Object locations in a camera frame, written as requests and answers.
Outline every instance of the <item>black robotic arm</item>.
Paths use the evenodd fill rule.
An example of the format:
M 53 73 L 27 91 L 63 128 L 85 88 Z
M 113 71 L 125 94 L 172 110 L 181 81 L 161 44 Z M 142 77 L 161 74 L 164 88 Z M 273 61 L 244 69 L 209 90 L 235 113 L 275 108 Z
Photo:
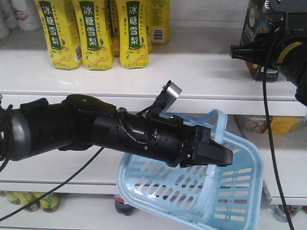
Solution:
M 80 94 L 58 104 L 41 98 L 19 109 L 1 109 L 0 157 L 19 161 L 54 149 L 86 150 L 97 145 L 164 161 L 171 167 L 232 164 L 232 151 L 211 140 L 209 128 L 187 126 L 176 115 L 159 115 L 180 93 L 169 81 L 154 104 L 137 114 Z

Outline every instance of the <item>wire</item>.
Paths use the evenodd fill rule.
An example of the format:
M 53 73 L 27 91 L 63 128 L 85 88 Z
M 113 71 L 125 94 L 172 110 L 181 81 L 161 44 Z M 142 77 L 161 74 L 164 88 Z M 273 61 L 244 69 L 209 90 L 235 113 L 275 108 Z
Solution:
M 1 152 L 1 149 L 0 149 L 0 157 L 1 157 L 1 160 L 4 159 L 4 162 L 0 166 L 0 172 L 2 172 L 2 170 L 5 168 L 5 166 L 8 164 L 11 158 L 11 147 L 12 147 L 13 134 L 12 134 L 12 127 L 10 125 L 10 122 L 7 120 L 7 117 L 9 115 L 9 112 L 12 110 L 12 108 L 13 106 L 10 104 L 8 108 L 4 111 L 3 108 L 0 106 L 0 114 L 3 113 L 2 117 L 0 117 L 0 131 L 3 130 L 3 137 L 0 137 L 0 141 L 1 141 L 1 138 L 3 138 L 2 140 L 3 145 L 2 147 L 0 146 L 3 152 Z
M 162 108 L 165 108 L 166 107 L 166 102 L 152 104 L 151 106 L 148 106 L 147 108 L 143 109 L 142 111 L 139 111 L 136 115 L 142 115 L 146 111 L 151 110 L 151 109 L 156 108 L 156 107 L 159 107 L 159 106 L 162 107 Z
M 129 137 L 131 137 L 134 141 L 141 143 L 141 144 L 147 144 L 150 140 L 149 139 L 145 139 L 141 136 L 139 136 L 138 134 L 136 134 L 128 125 L 124 113 L 120 114 L 119 117 L 119 121 L 121 123 L 121 125 L 123 125 L 123 128 L 125 129 L 126 133 L 129 135 Z
M 64 185 L 66 185 L 69 181 L 71 181 L 75 176 L 77 176 L 83 169 L 85 169 L 100 153 L 101 151 L 103 150 L 104 148 L 100 148 L 94 156 L 91 157 L 91 159 L 85 163 L 84 166 L 82 166 L 77 172 L 75 172 L 70 178 L 68 178 L 66 181 L 64 181 L 63 183 L 61 183 L 60 185 L 58 185 L 57 187 L 55 187 L 54 189 L 51 189 L 49 192 L 46 192 L 45 194 L 41 195 L 40 197 L 38 197 L 37 199 L 33 200 L 32 202 L 30 202 L 29 204 L 17 209 L 16 211 L 0 218 L 0 222 L 4 221 L 5 219 L 19 213 L 20 211 L 24 210 L 25 208 L 27 207 L 30 207 L 32 206 L 33 204 L 35 204 L 36 202 L 38 202 L 40 199 L 44 198 L 45 196 L 53 193 L 54 191 L 58 190 L 59 188 L 63 187 Z
M 276 156 L 275 156 L 275 149 L 274 149 L 273 134 L 272 134 L 272 127 L 271 127 L 271 123 L 270 123 L 270 114 L 269 114 L 269 108 L 268 108 L 267 88 L 266 88 L 266 76 L 267 76 L 267 71 L 268 71 L 268 67 L 269 67 L 269 61 L 270 61 L 271 54 L 272 54 L 272 51 L 274 49 L 274 46 L 275 46 L 275 44 L 276 44 L 276 42 L 279 38 L 280 32 L 277 32 L 277 33 L 278 34 L 277 34 L 274 42 L 272 43 L 272 45 L 270 47 L 270 50 L 268 52 L 268 55 L 266 57 L 266 62 L 265 62 L 265 65 L 264 65 L 263 81 L 262 81 L 263 102 L 264 102 L 267 128 L 268 128 L 268 133 L 269 133 L 269 142 L 270 142 L 270 148 L 271 148 L 271 154 L 272 154 L 272 163 L 273 163 L 273 168 L 274 168 L 274 173 L 275 173 L 275 179 L 276 179 L 278 191 L 279 191 L 279 194 L 280 194 L 280 198 L 282 200 L 283 209 L 284 209 L 284 212 L 286 214 L 289 227 L 290 227 L 291 230 L 295 230 L 293 223 L 292 223 L 292 220 L 290 218 L 290 214 L 289 214 L 289 211 L 288 211 L 288 208 L 287 208 L 286 200 L 285 200 L 284 195 L 283 195 L 283 188 L 282 188 L 280 178 L 279 178 L 279 174 L 278 174 Z

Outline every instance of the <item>blue plastic basket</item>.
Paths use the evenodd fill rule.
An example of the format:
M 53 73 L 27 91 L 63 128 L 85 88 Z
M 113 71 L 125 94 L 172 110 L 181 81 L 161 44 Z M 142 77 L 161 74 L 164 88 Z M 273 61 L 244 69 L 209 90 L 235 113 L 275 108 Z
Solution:
M 233 151 L 233 164 L 171 168 L 161 161 L 125 153 L 117 178 L 121 196 L 134 207 L 200 230 L 256 229 L 263 182 L 259 150 L 226 132 L 227 116 L 218 110 L 199 120 L 176 115 L 183 117 L 186 125 L 210 127 L 212 139 Z M 216 115 L 215 124 L 208 124 Z

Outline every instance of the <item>green label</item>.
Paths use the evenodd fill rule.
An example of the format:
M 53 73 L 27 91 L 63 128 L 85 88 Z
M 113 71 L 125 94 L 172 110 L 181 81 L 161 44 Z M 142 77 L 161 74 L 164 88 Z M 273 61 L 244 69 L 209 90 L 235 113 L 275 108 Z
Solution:
M 62 49 L 59 34 L 56 27 L 56 22 L 54 21 L 51 3 L 48 1 L 39 1 L 39 5 L 42 8 L 47 24 L 51 47 L 53 49 Z
M 127 1 L 127 13 L 128 13 L 128 28 L 129 28 L 129 48 L 139 49 L 141 48 L 140 31 L 139 31 L 139 13 L 140 2 L 139 1 Z
M 109 22 L 109 29 L 111 37 L 115 37 L 113 23 L 112 23 L 112 10 L 111 10 L 111 0 L 106 0 L 106 9 L 107 9 L 107 19 Z
M 94 3 L 92 1 L 80 1 L 83 14 L 85 33 L 87 38 L 87 49 L 99 50 L 99 42 L 96 32 Z

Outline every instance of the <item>store shelf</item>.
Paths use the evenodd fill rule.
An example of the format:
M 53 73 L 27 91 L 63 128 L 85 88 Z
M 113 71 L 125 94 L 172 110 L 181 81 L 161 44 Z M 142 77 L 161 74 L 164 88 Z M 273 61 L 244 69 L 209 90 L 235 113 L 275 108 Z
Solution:
M 265 192 L 271 204 L 281 204 L 274 177 L 267 134 L 242 129 L 243 136 L 253 142 L 264 158 Z M 289 205 L 307 205 L 307 127 L 287 134 L 274 134 L 274 147 L 283 193 Z
M 240 135 L 234 116 L 228 116 L 226 130 Z M 0 173 L 0 190 L 49 191 L 73 175 L 98 149 L 54 150 L 22 161 L 10 161 Z M 122 155 L 122 152 L 104 149 L 84 171 L 58 192 L 117 194 L 116 177 Z
M 0 197 L 0 216 L 16 210 L 5 197 Z M 306 213 L 300 211 L 293 219 L 295 229 L 306 229 Z M 60 208 L 53 214 L 42 210 L 33 213 L 22 211 L 0 223 L 4 230 L 192 230 L 173 220 L 154 216 L 142 210 L 136 210 L 132 216 L 118 214 L 114 200 L 110 195 L 64 194 Z M 260 209 L 258 230 L 288 230 L 286 223 L 278 222 L 265 200 Z
M 53 69 L 43 31 L 16 29 L 0 41 L 0 63 L 6 63 L 1 70 L 3 105 L 18 106 L 42 96 L 58 103 L 68 94 L 82 93 L 139 111 L 172 80 L 182 94 L 171 111 L 207 113 L 218 108 L 227 114 L 263 115 L 262 84 L 252 80 L 244 61 L 229 56 L 240 34 L 241 28 L 227 26 L 172 27 L 171 42 L 154 46 L 146 68 L 127 70 L 116 58 L 112 69 L 100 72 Z M 268 83 L 271 114 L 306 115 L 307 108 L 294 94 L 295 86 L 283 77 Z

